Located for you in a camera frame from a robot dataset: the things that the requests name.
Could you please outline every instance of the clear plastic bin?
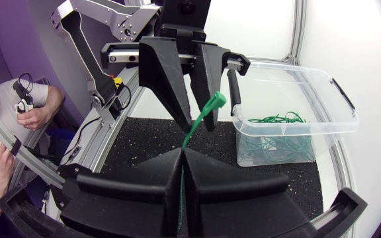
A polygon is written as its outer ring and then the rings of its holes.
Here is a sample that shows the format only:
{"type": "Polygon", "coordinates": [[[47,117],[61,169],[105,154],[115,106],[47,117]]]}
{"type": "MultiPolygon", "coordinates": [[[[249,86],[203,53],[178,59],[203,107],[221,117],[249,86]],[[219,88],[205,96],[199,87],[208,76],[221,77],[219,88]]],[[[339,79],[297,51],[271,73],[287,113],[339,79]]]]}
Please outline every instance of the clear plastic bin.
{"type": "Polygon", "coordinates": [[[324,71],[255,61],[237,81],[241,104],[233,107],[233,124],[240,166],[311,162],[328,151],[339,134],[358,130],[354,106],[324,71]],[[249,121],[288,112],[305,122],[249,121]]]}

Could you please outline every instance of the plastic bin handle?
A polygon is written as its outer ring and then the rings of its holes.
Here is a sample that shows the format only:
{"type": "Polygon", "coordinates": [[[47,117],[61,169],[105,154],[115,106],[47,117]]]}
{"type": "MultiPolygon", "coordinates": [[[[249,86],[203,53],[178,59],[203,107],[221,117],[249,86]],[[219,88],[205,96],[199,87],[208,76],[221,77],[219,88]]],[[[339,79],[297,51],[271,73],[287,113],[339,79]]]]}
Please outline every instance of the plastic bin handle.
{"type": "Polygon", "coordinates": [[[333,80],[333,82],[330,82],[330,83],[335,83],[336,87],[339,89],[339,91],[341,92],[341,94],[345,97],[346,101],[348,102],[349,106],[351,106],[351,108],[353,110],[355,110],[355,106],[354,104],[352,104],[351,100],[349,99],[349,97],[347,96],[347,94],[344,92],[344,90],[341,88],[341,86],[336,82],[335,79],[331,79],[333,80]]]}
{"type": "Polygon", "coordinates": [[[230,111],[230,116],[233,116],[233,107],[236,104],[241,104],[241,93],[239,91],[239,85],[237,84],[236,71],[229,69],[229,88],[230,88],[230,102],[232,104],[232,109],[230,111]]]}

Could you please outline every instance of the hand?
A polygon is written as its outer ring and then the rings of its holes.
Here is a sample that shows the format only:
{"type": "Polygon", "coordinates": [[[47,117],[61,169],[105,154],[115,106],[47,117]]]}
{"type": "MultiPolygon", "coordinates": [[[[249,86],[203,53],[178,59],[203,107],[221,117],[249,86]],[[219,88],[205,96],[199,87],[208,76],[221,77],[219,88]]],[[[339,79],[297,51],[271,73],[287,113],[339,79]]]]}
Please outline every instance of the hand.
{"type": "Polygon", "coordinates": [[[44,107],[33,108],[28,112],[17,114],[17,123],[32,131],[42,128],[50,119],[51,113],[44,107]]]}
{"type": "Polygon", "coordinates": [[[4,144],[0,145],[0,175],[5,178],[10,178],[14,169],[14,159],[11,152],[4,144]]]}

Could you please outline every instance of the black cable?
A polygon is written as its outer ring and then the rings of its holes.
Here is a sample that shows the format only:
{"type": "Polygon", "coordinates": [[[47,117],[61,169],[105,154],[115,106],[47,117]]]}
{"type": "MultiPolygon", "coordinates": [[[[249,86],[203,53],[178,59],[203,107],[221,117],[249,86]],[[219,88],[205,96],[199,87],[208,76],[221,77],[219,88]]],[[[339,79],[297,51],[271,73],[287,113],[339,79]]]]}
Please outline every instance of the black cable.
{"type": "MultiPolygon", "coordinates": [[[[72,151],[76,148],[77,144],[80,142],[80,137],[82,136],[82,131],[83,131],[83,129],[85,129],[85,127],[87,127],[90,123],[95,122],[95,121],[99,120],[100,118],[101,118],[101,117],[99,116],[98,118],[95,118],[95,119],[89,121],[88,123],[86,123],[86,124],[80,129],[79,137],[77,138],[76,144],[75,144],[69,151],[67,151],[62,157],[68,155],[70,152],[72,152],[72,151]]],[[[73,159],[73,157],[70,156],[69,159],[68,159],[64,164],[62,164],[62,165],[60,165],[60,166],[63,166],[63,165],[65,165],[65,164],[69,163],[72,159],[73,159]]]]}
{"type": "Polygon", "coordinates": [[[27,93],[30,93],[33,90],[33,78],[32,78],[31,74],[29,74],[29,73],[23,73],[22,75],[20,75],[20,77],[19,77],[19,79],[17,81],[21,84],[20,79],[21,79],[21,77],[23,77],[25,75],[27,75],[29,77],[29,84],[27,85],[26,91],[27,91],[27,93]]]}
{"type": "MultiPolygon", "coordinates": [[[[58,160],[58,159],[62,159],[64,156],[68,155],[70,152],[72,152],[72,151],[76,148],[77,144],[80,142],[80,137],[81,137],[81,135],[82,135],[82,131],[83,131],[83,129],[85,129],[85,127],[87,127],[90,123],[92,123],[92,122],[94,122],[94,121],[97,121],[97,120],[99,120],[100,118],[101,118],[101,117],[99,116],[98,118],[89,121],[88,123],[86,123],[86,124],[80,129],[80,131],[79,131],[79,137],[77,138],[76,144],[73,146],[73,148],[71,148],[69,151],[67,151],[66,153],[64,153],[64,155],[61,155],[61,156],[55,156],[55,155],[42,155],[42,154],[36,152],[35,150],[33,150],[32,148],[30,148],[30,147],[28,147],[28,146],[25,146],[25,145],[23,145],[23,146],[24,146],[27,150],[29,150],[29,151],[33,154],[33,156],[35,156],[35,157],[37,157],[37,158],[47,159],[47,160],[49,160],[49,161],[53,161],[53,160],[56,160],[56,159],[57,159],[57,160],[58,160]]],[[[69,157],[69,159],[68,159],[63,165],[65,165],[66,163],[68,163],[69,161],[71,161],[71,159],[73,159],[73,157],[69,157]]]]}
{"type": "Polygon", "coordinates": [[[120,110],[126,109],[130,105],[130,101],[132,100],[132,92],[130,91],[129,87],[127,87],[126,85],[124,85],[124,87],[127,89],[127,91],[129,91],[129,101],[127,102],[126,106],[124,106],[120,110]]]}

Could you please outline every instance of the tangled green cable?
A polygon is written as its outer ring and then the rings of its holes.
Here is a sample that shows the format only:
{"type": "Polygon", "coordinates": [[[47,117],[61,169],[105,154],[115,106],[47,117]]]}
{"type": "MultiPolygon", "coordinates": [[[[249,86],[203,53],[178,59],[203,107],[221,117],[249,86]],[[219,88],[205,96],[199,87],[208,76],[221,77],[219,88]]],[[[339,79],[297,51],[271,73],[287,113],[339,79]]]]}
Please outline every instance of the tangled green cable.
{"type": "MultiPolygon", "coordinates": [[[[304,123],[303,120],[295,112],[287,112],[284,117],[268,116],[263,119],[250,119],[252,123],[304,123]]],[[[245,150],[254,152],[259,149],[263,150],[265,157],[272,162],[285,162],[301,155],[306,158],[307,161],[313,161],[315,159],[314,152],[311,147],[311,136],[277,136],[277,137],[263,137],[260,143],[253,143],[248,140],[244,140],[245,150]],[[281,158],[274,157],[274,152],[280,150],[281,158]]]]}

